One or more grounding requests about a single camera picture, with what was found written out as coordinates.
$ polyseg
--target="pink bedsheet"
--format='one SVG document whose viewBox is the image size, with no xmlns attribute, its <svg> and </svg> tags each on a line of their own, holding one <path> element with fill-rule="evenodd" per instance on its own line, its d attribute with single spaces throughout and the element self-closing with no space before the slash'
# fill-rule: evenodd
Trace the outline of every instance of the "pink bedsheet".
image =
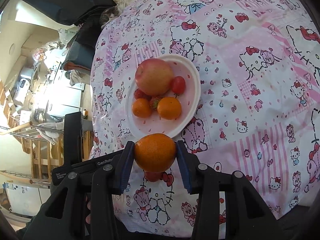
<svg viewBox="0 0 320 240">
<path fill-rule="evenodd" d="M 135 141 L 126 93 L 137 65 L 164 53 L 188 57 L 200 74 L 198 110 L 174 138 L 190 153 L 219 171 L 241 170 L 276 218 L 319 187 L 320 38 L 298 0 L 135 0 L 97 43 L 92 158 Z M 176 162 L 156 183 L 134 165 L 114 207 L 130 231 L 188 237 L 197 196 Z"/>
</svg>

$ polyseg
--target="mandarin orange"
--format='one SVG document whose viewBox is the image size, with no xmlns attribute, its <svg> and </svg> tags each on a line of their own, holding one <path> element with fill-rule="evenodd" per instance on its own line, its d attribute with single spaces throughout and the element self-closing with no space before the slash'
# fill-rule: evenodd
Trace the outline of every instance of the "mandarin orange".
<svg viewBox="0 0 320 240">
<path fill-rule="evenodd" d="M 132 104 L 132 113 L 140 118 L 148 118 L 152 114 L 149 101 L 145 98 L 139 98 Z"/>
<path fill-rule="evenodd" d="M 181 104 L 177 98 L 165 97 L 160 100 L 157 107 L 158 114 L 166 120 L 174 120 L 181 114 Z"/>
<path fill-rule="evenodd" d="M 136 142 L 134 159 L 138 166 L 149 172 L 164 172 L 176 158 L 174 141 L 163 133 L 147 135 Z"/>
</svg>

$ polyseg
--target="cat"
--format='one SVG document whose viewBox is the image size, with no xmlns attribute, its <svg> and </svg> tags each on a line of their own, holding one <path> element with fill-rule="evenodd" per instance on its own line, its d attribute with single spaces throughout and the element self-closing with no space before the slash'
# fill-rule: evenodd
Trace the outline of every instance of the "cat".
<svg viewBox="0 0 320 240">
<path fill-rule="evenodd" d="M 298 196 L 295 196 L 295 197 L 290 201 L 290 204 L 289 204 L 290 209 L 294 208 L 296 205 L 298 205 L 298 203 L 299 203 L 299 197 L 298 197 Z"/>
<path fill-rule="evenodd" d="M 248 131 L 248 127 L 247 127 L 247 122 L 246 121 L 242 121 L 239 122 L 237 121 L 237 131 L 239 133 L 246 133 Z"/>
<path fill-rule="evenodd" d="M 228 88 L 232 86 L 232 83 L 230 81 L 230 79 L 226 78 L 226 79 L 222 79 L 222 86 L 224 88 Z"/>
<path fill-rule="evenodd" d="M 276 189 L 280 188 L 280 186 L 281 186 L 280 177 L 270 178 L 270 184 L 269 184 L 270 189 L 276 190 Z"/>
<path fill-rule="evenodd" d="M 104 27 L 111 22 L 113 19 L 117 18 L 121 14 L 121 11 L 118 9 L 118 6 L 110 7 L 103 11 L 100 16 L 100 24 L 101 29 L 103 30 Z"/>
<path fill-rule="evenodd" d="M 294 149 L 292 149 L 291 151 L 291 159 L 293 161 L 293 166 L 297 165 L 299 163 L 299 156 L 300 156 L 300 151 L 298 147 L 295 147 Z"/>
</svg>

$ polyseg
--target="tomato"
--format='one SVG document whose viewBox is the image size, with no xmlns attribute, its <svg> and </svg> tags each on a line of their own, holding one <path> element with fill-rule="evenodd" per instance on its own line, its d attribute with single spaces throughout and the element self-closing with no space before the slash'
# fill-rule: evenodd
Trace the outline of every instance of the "tomato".
<svg viewBox="0 0 320 240">
<path fill-rule="evenodd" d="M 159 179 L 161 179 L 161 175 L 162 175 L 162 172 L 159 172 L 159 173 L 149 172 L 149 171 L 144 172 L 144 177 L 150 182 L 158 181 Z"/>
<path fill-rule="evenodd" d="M 183 94 L 183 92 L 186 90 L 186 81 L 182 76 L 176 76 L 171 81 L 171 90 L 175 94 Z"/>
</svg>

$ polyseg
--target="cabinet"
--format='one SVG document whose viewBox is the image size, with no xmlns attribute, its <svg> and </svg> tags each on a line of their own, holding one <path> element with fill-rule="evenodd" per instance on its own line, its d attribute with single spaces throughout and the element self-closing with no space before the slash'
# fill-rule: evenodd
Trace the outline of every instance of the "cabinet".
<svg viewBox="0 0 320 240">
<path fill-rule="evenodd" d="M 64 117 L 66 114 L 79 112 L 80 109 L 72 106 L 65 106 L 56 102 L 49 101 L 47 114 L 57 117 Z"/>
<path fill-rule="evenodd" d="M 81 93 L 82 91 L 79 89 L 60 87 L 54 84 L 50 86 L 48 93 L 46 92 L 46 98 L 53 104 L 80 108 Z"/>
</svg>

